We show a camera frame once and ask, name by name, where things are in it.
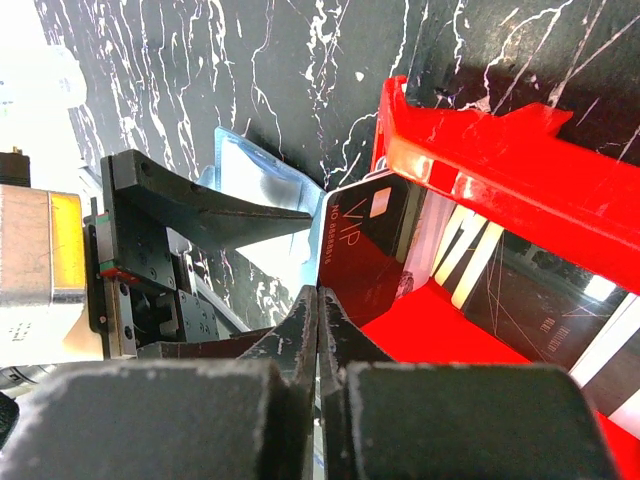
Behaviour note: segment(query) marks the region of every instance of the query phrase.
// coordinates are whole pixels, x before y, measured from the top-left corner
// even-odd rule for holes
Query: marble tabletop
[[[220,125],[333,189],[368,171],[382,82],[410,69],[416,104],[501,114],[543,101],[576,110],[563,138],[639,163],[637,2],[520,3],[35,1],[47,42],[86,77],[69,115],[94,167],[136,148],[195,180]],[[213,290],[249,326],[286,315],[278,279],[208,253]]]

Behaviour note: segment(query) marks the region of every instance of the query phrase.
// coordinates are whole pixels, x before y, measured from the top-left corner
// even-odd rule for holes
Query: card chip
[[[387,211],[389,197],[391,197],[391,187],[378,190],[373,195],[373,203],[371,204],[371,213],[369,214],[369,218],[377,217]]]

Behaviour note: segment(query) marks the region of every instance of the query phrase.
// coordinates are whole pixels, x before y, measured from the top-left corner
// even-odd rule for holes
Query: yellow tape
[[[76,195],[50,193],[54,289],[85,289],[82,205]]]

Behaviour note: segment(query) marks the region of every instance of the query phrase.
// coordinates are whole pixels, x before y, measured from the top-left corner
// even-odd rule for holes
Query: black marble surface
[[[35,3],[89,84],[70,117],[91,165],[137,148],[196,179],[222,125],[332,189],[368,171],[382,82],[410,67],[414,104],[541,101],[575,112],[562,138],[640,164],[636,0]],[[236,252],[205,263],[252,327],[288,311],[290,292]]]
[[[218,125],[331,189],[367,171],[382,82],[407,74],[424,0],[36,0],[89,92],[70,117],[85,160],[136,148],[196,179]],[[214,290],[250,326],[293,299],[235,251]]]

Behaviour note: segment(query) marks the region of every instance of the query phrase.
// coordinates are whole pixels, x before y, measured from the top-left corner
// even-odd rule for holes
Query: blue plastic packet
[[[215,165],[197,182],[259,205],[309,213],[311,229],[239,248],[269,276],[279,278],[296,297],[302,286],[318,281],[322,199],[313,180],[247,139],[225,128],[215,130]]]

